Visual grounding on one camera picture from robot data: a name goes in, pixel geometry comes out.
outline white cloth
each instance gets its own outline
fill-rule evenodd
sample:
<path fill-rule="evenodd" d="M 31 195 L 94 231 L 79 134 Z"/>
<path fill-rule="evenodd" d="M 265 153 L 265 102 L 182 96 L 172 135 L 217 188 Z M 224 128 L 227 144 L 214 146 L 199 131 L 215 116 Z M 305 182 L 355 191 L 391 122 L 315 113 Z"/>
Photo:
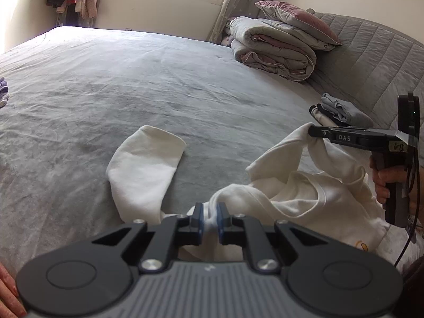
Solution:
<path fill-rule="evenodd" d="M 230 214 L 254 216 L 266 225 L 290 220 L 394 263 L 404 242 L 400 235 L 406 232 L 392 227 L 385 238 L 390 225 L 367 185 L 364 167 L 335 145 L 310 137 L 311 125 L 296 129 L 248 166 L 250 185 L 231 184 L 204 204 L 203 244 L 186 247 L 192 256 L 206 261 L 242 259 L 240 247 L 218 243 L 216 207 L 224 202 Z M 179 137 L 143 126 L 118 148 L 107 176 L 124 221 L 142 218 L 158 224 L 166 216 L 160 211 L 162 199 L 185 147 Z M 298 170 L 304 147 L 323 172 Z M 400 269 L 420 256 L 419 249 L 410 245 Z"/>
<path fill-rule="evenodd" d="M 78 13 L 82 12 L 82 0 L 77 0 L 77 3 L 75 4 L 75 11 Z"/>
<path fill-rule="evenodd" d="M 310 137 L 311 125 L 296 129 L 248 166 L 250 185 L 232 184 L 212 196 L 205 220 L 206 241 L 216 231 L 217 203 L 224 202 L 230 214 L 251 215 L 266 225 L 278 219 L 290 220 L 369 251 L 381 243 L 389 224 L 366 184 L 365 169 L 341 149 Z M 298 171 L 306 146 L 322 173 Z M 215 245 L 204 243 L 197 257 L 217 261 L 241 257 L 235 247 L 217 245 L 217 238 L 209 242 Z"/>
<path fill-rule="evenodd" d="M 120 145 L 106 175 L 124 222 L 159 224 L 160 207 L 186 143 L 167 131 L 144 125 Z"/>
<path fill-rule="evenodd" d="M 329 119 L 326 115 L 321 113 L 321 111 L 318 110 L 318 108 L 313 108 L 311 111 L 311 115 L 313 118 L 316 119 L 316 121 L 323 125 L 324 127 L 337 127 L 337 124 L 335 124 L 331 119 Z"/>

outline lavender cloth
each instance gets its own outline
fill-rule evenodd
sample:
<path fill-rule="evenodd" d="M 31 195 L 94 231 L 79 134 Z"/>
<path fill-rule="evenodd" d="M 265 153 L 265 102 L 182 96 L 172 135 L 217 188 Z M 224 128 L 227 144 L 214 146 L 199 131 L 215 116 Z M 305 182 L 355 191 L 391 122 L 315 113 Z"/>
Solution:
<path fill-rule="evenodd" d="M 335 119 L 353 127 L 372 128 L 374 126 L 373 120 L 350 101 L 337 99 L 324 93 L 321 97 L 321 106 L 332 113 Z"/>
<path fill-rule="evenodd" d="M 0 88 L 0 98 L 9 92 L 9 87 L 5 86 Z"/>

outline gray bedsheet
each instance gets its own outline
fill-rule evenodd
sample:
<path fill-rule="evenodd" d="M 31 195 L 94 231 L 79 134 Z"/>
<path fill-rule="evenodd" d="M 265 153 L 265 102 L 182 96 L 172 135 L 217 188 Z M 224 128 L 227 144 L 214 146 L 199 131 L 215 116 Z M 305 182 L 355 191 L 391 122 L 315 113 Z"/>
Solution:
<path fill-rule="evenodd" d="M 163 202 L 186 212 L 300 125 L 319 95 L 234 60 L 224 46 L 60 27 L 0 55 L 0 262 L 30 258 L 120 223 L 105 176 L 149 124 L 187 143 Z M 302 169 L 313 170 L 307 159 Z"/>

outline pillow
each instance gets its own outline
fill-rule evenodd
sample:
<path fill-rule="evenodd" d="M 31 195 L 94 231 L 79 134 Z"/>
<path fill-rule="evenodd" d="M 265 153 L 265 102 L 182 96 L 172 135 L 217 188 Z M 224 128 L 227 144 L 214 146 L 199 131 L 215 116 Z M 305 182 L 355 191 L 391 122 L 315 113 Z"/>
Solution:
<path fill-rule="evenodd" d="M 278 1 L 259 1 L 255 5 L 269 20 L 279 20 L 298 27 L 320 41 L 342 45 L 330 26 L 302 8 Z"/>

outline folded comforter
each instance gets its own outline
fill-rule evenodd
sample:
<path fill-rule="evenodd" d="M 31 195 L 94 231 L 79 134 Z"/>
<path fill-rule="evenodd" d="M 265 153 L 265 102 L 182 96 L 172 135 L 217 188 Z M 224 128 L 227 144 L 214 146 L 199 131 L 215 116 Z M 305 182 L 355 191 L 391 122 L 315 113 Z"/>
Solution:
<path fill-rule="evenodd" d="M 300 39 L 257 19 L 238 17 L 230 23 L 235 59 L 292 81 L 307 79 L 316 55 Z"/>

